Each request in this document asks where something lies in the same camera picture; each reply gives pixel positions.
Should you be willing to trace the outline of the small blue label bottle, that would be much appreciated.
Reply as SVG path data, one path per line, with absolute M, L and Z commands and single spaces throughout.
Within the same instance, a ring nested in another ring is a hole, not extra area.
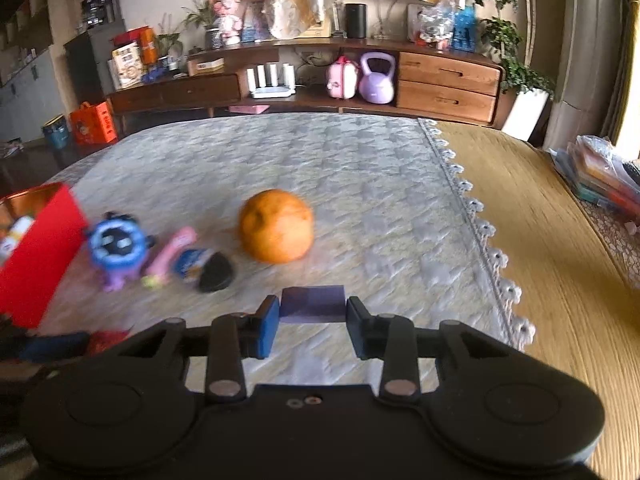
M 222 252 L 202 248 L 184 250 L 172 265 L 172 272 L 202 294 L 229 287 L 235 277 L 231 261 Z

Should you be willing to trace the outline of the purple eraser block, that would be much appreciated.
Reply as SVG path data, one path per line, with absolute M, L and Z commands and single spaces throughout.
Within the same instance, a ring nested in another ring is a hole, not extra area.
M 343 323 L 345 318 L 343 285 L 295 286 L 282 290 L 280 319 L 283 323 Z

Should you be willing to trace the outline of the pink tube toy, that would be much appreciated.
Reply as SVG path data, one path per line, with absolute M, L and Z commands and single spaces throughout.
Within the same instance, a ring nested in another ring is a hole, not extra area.
M 163 287 L 168 281 L 171 263 L 184 248 L 194 244 L 197 240 L 198 233 L 190 226 L 178 229 L 144 269 L 141 279 L 142 285 L 150 289 Z

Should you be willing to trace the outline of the orange fruit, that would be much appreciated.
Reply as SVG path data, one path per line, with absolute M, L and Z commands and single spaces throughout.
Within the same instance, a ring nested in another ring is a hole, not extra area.
M 238 234 L 244 252 L 270 264 L 303 258 L 314 244 L 314 212 L 297 195 L 262 191 L 242 206 Z

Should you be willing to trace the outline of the blue purple monster toy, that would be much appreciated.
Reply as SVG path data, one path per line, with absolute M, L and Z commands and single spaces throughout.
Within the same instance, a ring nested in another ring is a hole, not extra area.
M 131 214 L 107 211 L 103 219 L 84 229 L 90 258 L 103 278 L 104 292 L 122 289 L 128 280 L 140 278 L 142 266 L 156 244 Z

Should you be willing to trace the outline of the red metal tin box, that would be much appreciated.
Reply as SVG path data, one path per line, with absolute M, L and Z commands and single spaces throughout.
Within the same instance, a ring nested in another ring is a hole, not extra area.
M 32 224 L 15 248 L 1 254 L 1 312 L 15 325 L 34 330 L 84 244 L 88 222 L 61 182 L 2 197 L 1 236 L 24 217 Z

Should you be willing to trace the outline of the white wifi router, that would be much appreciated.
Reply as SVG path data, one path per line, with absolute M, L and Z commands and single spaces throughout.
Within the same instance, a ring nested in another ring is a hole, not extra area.
M 288 63 L 256 65 L 245 71 L 245 77 L 253 99 L 284 99 L 296 93 L 295 68 Z

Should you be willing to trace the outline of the wooden tv console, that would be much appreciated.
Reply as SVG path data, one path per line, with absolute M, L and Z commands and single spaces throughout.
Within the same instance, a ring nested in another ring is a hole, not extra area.
M 373 104 L 362 96 L 349 100 L 329 95 L 328 67 L 344 56 L 354 62 L 368 52 L 393 56 L 394 97 Z M 294 68 L 296 90 L 286 98 L 266 100 L 270 110 L 328 110 L 429 117 L 500 129 L 515 103 L 514 91 L 503 91 L 504 71 L 483 55 L 439 51 L 408 41 L 304 38 L 238 44 L 208 50 L 188 59 L 188 73 L 110 94 L 106 102 L 120 120 L 146 112 L 217 110 L 255 106 L 247 72 L 258 66 Z

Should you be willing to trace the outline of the pink toy case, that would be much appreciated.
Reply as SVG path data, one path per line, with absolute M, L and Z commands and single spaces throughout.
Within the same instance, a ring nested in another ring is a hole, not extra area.
M 326 70 L 326 90 L 332 99 L 350 100 L 358 88 L 359 66 L 341 55 Z

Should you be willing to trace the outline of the snack box with face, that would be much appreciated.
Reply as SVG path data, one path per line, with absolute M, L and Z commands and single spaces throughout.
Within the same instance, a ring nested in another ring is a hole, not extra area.
M 140 49 L 136 42 L 130 42 L 126 46 L 112 51 L 117 89 L 127 89 L 140 84 L 143 75 L 143 64 Z

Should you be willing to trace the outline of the blue bottle on console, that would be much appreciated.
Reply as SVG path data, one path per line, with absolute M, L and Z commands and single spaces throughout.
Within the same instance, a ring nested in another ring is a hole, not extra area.
M 476 50 L 475 8 L 471 4 L 454 16 L 454 34 L 451 39 L 454 50 L 474 53 Z

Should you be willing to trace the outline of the black cabinet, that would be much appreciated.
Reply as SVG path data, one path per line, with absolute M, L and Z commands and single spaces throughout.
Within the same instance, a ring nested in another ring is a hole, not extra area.
M 82 32 L 64 44 L 76 99 L 98 104 L 115 91 L 108 61 L 114 50 L 113 39 L 126 32 L 125 22 L 117 20 Z

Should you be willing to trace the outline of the black smart speaker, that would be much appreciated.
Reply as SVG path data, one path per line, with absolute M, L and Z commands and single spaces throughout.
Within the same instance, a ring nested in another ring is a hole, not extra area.
M 347 38 L 367 38 L 367 6 L 364 3 L 346 3 L 344 5 L 344 18 Z

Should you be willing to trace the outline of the pink doll figure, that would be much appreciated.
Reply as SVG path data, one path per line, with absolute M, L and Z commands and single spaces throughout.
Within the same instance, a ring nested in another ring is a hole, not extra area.
M 221 44 L 225 47 L 239 44 L 243 28 L 243 0 L 208 0 L 208 3 Z

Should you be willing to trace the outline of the tall potted tree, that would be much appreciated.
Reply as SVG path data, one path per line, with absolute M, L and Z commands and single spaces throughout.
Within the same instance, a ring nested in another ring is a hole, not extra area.
M 478 6 L 487 1 L 495 5 L 496 15 L 480 21 L 480 41 L 503 70 L 501 91 L 515 92 L 514 103 L 501 131 L 514 139 L 528 141 L 554 93 L 552 79 L 533 68 L 538 0 L 524 0 L 524 32 L 502 16 L 503 9 L 506 6 L 515 8 L 518 0 L 473 0 Z

